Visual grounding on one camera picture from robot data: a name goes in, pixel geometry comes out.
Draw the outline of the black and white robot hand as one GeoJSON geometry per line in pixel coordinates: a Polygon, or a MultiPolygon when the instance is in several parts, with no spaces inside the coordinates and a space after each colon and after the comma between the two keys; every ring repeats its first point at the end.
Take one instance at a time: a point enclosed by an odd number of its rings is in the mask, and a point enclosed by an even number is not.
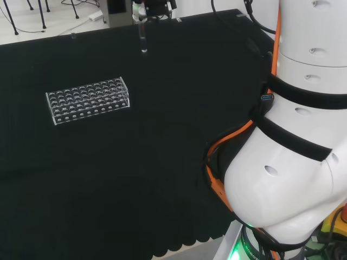
{"type": "Polygon", "coordinates": [[[145,23],[149,18],[172,17],[177,8],[175,0],[138,0],[132,1],[132,18],[135,23],[145,23]]]}

